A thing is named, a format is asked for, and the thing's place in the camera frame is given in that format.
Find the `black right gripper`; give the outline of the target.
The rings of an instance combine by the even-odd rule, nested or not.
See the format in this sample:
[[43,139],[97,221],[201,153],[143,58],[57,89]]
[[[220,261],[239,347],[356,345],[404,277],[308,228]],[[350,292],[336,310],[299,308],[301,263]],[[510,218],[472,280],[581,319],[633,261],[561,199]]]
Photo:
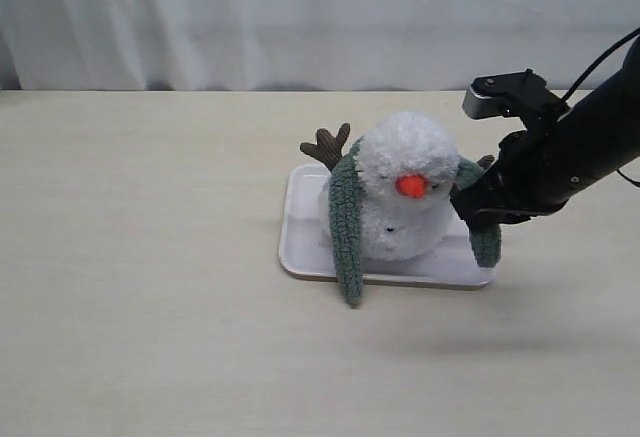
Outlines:
[[471,230],[554,214],[638,158],[638,74],[618,71],[569,106],[552,126],[507,134],[496,161],[452,198]]

